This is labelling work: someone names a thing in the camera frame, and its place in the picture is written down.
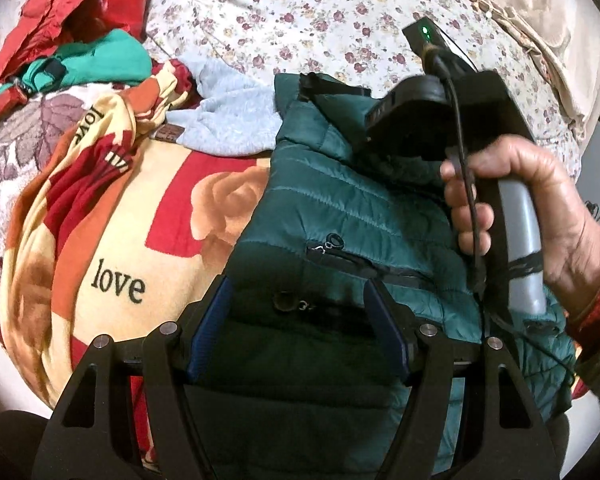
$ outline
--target floral bedsheet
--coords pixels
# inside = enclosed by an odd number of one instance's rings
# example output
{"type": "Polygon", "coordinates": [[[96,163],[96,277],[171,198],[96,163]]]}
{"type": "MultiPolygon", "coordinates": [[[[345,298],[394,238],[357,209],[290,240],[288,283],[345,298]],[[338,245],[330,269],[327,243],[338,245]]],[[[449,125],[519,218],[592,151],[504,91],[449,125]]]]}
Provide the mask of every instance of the floral bedsheet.
{"type": "MultiPolygon", "coordinates": [[[[24,1],[0,0],[0,46],[24,1]]],[[[379,97],[422,72],[401,34],[421,16],[479,68],[503,76],[538,143],[576,178],[580,152],[551,87],[522,47],[468,0],[150,0],[144,46],[157,60],[197,50],[268,84],[279,72],[326,72],[379,97]]],[[[104,88],[37,96],[0,124],[0,272],[15,198],[104,88]]]]}
{"type": "Polygon", "coordinates": [[[422,72],[401,30],[432,18],[479,68],[506,81],[538,143],[580,173],[568,118],[530,57],[468,0],[150,0],[144,46],[158,58],[195,49],[272,83],[278,72],[326,72],[385,94],[422,72]]]}

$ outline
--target human hand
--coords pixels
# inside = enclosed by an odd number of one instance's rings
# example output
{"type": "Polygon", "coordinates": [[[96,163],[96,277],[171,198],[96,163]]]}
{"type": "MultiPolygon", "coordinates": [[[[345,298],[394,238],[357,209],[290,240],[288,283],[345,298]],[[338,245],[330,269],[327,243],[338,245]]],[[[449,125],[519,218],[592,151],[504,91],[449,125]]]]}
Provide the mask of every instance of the human hand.
{"type": "MultiPolygon", "coordinates": [[[[515,174],[528,185],[540,226],[545,283],[570,314],[581,314],[600,290],[600,225],[560,162],[523,137],[501,136],[469,156],[468,167],[478,178],[515,174]]],[[[462,177],[448,160],[442,163],[440,175],[446,182],[445,199],[459,231],[460,249],[472,254],[471,217],[462,177]]],[[[494,213],[491,206],[481,202],[476,203],[476,213],[480,251],[485,254],[491,247],[488,229],[494,213]]]]}

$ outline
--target fingers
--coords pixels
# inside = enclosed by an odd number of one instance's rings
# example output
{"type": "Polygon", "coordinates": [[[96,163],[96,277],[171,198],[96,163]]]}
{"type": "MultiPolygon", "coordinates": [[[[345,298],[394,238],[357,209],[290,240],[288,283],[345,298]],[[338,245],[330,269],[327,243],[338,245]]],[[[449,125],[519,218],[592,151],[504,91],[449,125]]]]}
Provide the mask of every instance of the fingers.
{"type": "MultiPolygon", "coordinates": [[[[568,178],[549,151],[520,136],[499,136],[485,149],[470,155],[467,163],[480,178],[500,178],[512,173],[528,184],[568,178]]],[[[440,176],[447,183],[460,178],[449,160],[440,165],[440,176]]]]}
{"type": "MultiPolygon", "coordinates": [[[[477,195],[475,186],[472,187],[474,191],[474,197],[477,195]]],[[[453,179],[449,181],[445,186],[445,201],[446,204],[451,207],[461,207],[469,203],[466,196],[466,189],[464,188],[464,182],[462,180],[453,179]]]]}
{"type": "MultiPolygon", "coordinates": [[[[480,231],[480,254],[483,256],[491,248],[491,236],[488,232],[480,231]]],[[[458,245],[464,254],[474,254],[474,234],[463,232],[458,235],[458,245]]]]}
{"type": "MultiPolygon", "coordinates": [[[[475,205],[477,214],[478,229],[480,231],[488,231],[491,229],[494,220],[493,209],[489,204],[477,203],[475,205]]],[[[471,232],[473,227],[471,224],[471,212],[469,206],[460,206],[451,210],[451,221],[454,227],[460,232],[471,232]]]]}

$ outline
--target teal quilted jacket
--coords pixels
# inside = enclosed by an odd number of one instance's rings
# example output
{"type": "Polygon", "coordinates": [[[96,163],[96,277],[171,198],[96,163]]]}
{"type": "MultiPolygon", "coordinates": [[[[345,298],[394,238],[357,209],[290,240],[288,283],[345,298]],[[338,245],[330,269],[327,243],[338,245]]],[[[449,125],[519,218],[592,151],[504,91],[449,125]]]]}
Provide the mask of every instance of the teal quilted jacket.
{"type": "MultiPolygon", "coordinates": [[[[347,139],[364,134],[375,100],[318,96],[318,109],[298,100],[298,82],[297,75],[276,76],[283,124],[269,185],[226,266],[235,289],[231,312],[202,384],[190,393],[221,480],[374,478],[409,389],[391,374],[365,323],[370,272],[447,336],[480,339],[439,164],[359,160],[347,139]],[[327,242],[334,250],[325,253],[327,242]]],[[[573,363],[562,309],[554,298],[548,303],[542,320],[556,329],[535,340],[573,363]]],[[[563,412],[570,405],[565,370],[516,344],[542,416],[563,412]]],[[[462,391],[462,380],[454,380],[438,471],[452,461],[462,391]]]]}

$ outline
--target gray handle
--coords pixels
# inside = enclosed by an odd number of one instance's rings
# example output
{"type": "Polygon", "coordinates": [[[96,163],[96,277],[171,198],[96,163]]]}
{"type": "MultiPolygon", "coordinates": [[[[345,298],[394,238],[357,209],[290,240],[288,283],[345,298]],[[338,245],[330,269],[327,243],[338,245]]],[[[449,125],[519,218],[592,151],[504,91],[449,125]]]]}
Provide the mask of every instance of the gray handle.
{"type": "MultiPolygon", "coordinates": [[[[512,262],[541,250],[536,208],[528,187],[516,177],[498,181],[507,233],[507,253],[512,262]]],[[[509,308],[522,314],[541,316],[546,312],[542,271],[509,282],[509,308]]]]}

